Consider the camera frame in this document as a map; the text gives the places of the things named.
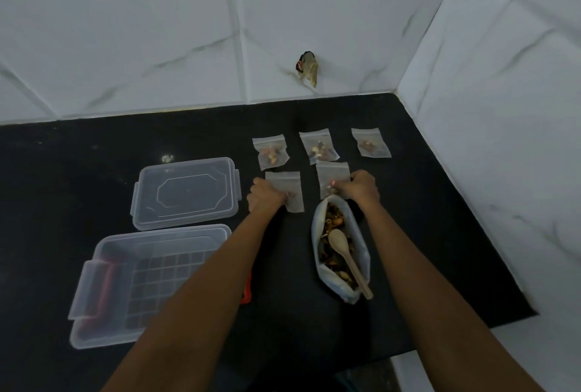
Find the countertop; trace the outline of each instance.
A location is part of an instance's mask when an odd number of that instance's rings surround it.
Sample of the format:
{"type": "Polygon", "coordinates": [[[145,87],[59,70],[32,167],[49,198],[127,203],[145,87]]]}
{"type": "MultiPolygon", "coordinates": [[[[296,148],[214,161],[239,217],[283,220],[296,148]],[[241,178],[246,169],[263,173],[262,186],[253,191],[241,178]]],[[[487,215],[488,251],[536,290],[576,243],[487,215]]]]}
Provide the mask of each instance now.
{"type": "MultiPolygon", "coordinates": [[[[512,276],[395,95],[0,127],[0,389],[97,391],[131,345],[75,350],[67,320],[83,262],[106,236],[134,232],[129,209],[142,168],[230,157],[242,191],[264,176],[252,137],[287,140],[300,171],[305,213],[277,214],[252,273],[213,390],[254,390],[336,372],[414,348],[361,212],[371,254],[372,301],[343,303],[317,277],[310,225],[320,202],[317,173],[299,131],[329,128],[352,171],[377,178],[381,200],[420,250],[490,327],[534,315],[512,276]],[[379,127],[393,158],[364,158],[351,128],[379,127]]],[[[248,212],[206,224],[232,230],[248,212]]]]}

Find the person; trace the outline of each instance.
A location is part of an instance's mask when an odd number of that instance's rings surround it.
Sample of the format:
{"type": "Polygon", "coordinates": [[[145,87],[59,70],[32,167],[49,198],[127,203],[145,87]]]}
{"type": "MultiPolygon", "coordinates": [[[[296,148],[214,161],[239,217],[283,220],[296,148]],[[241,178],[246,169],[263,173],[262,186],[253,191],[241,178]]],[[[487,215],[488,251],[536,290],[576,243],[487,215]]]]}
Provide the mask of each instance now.
{"type": "MultiPolygon", "coordinates": [[[[351,177],[331,184],[366,216],[433,388],[542,391],[381,206],[375,178],[366,171],[351,177]]],[[[206,390],[264,231],[286,198],[264,179],[254,179],[249,215],[152,319],[102,392],[206,390]]]]}

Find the person's left hand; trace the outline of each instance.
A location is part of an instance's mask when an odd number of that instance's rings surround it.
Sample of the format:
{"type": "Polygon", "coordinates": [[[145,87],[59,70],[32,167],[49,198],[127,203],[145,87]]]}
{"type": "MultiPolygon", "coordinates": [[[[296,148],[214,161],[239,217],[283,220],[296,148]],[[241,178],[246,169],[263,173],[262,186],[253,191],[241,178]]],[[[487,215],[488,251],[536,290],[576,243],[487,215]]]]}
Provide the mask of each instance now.
{"type": "Polygon", "coordinates": [[[246,199],[248,210],[252,212],[265,211],[272,215],[287,202],[288,195],[272,187],[272,184],[262,178],[254,178],[254,185],[246,199]]]}

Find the clear plastic container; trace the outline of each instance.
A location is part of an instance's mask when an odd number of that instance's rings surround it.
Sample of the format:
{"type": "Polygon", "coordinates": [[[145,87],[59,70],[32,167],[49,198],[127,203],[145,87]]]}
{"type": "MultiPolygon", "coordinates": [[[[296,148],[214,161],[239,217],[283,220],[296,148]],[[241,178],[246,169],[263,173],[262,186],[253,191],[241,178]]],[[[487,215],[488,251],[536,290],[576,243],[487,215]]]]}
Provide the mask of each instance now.
{"type": "Polygon", "coordinates": [[[198,225],[103,239],[85,262],[69,312],[76,349],[137,340],[163,304],[222,243],[228,226],[198,225]]]}
{"type": "Polygon", "coordinates": [[[141,231],[228,218],[242,199],[230,158],[149,166],[135,183],[131,216],[141,231]]]}

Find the plastic bag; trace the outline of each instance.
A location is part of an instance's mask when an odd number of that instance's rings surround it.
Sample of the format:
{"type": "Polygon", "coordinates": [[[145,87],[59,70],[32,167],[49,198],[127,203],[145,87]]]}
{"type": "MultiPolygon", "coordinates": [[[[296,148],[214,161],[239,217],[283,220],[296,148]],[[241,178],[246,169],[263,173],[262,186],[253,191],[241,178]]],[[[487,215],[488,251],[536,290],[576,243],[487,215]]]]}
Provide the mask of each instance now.
{"type": "Polygon", "coordinates": [[[260,170],[278,167],[290,159],[287,154],[287,142],[283,134],[266,138],[253,138],[252,143],[258,151],[260,170]]]}
{"type": "Polygon", "coordinates": [[[355,304],[361,295],[361,289],[359,287],[354,290],[337,274],[335,274],[328,266],[319,261],[318,256],[318,246],[321,240],[321,235],[323,234],[323,228],[325,227],[325,213],[327,212],[327,205],[333,204],[338,207],[338,209],[343,213],[343,219],[345,221],[345,228],[351,234],[353,243],[355,245],[355,251],[353,252],[353,260],[359,267],[363,278],[369,283],[370,280],[370,267],[371,258],[369,257],[369,251],[367,250],[367,245],[363,240],[357,221],[353,216],[353,212],[349,208],[347,201],[341,199],[337,195],[331,195],[318,205],[313,216],[313,223],[311,224],[311,241],[313,242],[313,254],[315,256],[315,266],[317,268],[317,273],[319,278],[327,285],[334,293],[337,293],[341,299],[345,302],[353,305],[355,304]]]}
{"type": "Polygon", "coordinates": [[[316,168],[317,175],[319,176],[321,199],[338,193],[338,190],[331,186],[331,179],[335,181],[349,181],[351,179],[349,164],[346,162],[317,161],[316,168]]]}
{"type": "Polygon", "coordinates": [[[276,190],[286,191],[288,194],[287,211],[289,213],[304,212],[303,190],[300,186],[300,172],[265,172],[264,178],[276,190]]]}
{"type": "Polygon", "coordinates": [[[315,132],[299,132],[311,165],[317,161],[337,161],[339,155],[333,148],[329,129],[315,132]]]}
{"type": "Polygon", "coordinates": [[[353,138],[357,140],[357,147],[362,157],[391,158],[388,146],[383,142],[381,132],[375,129],[351,129],[353,138]]]}

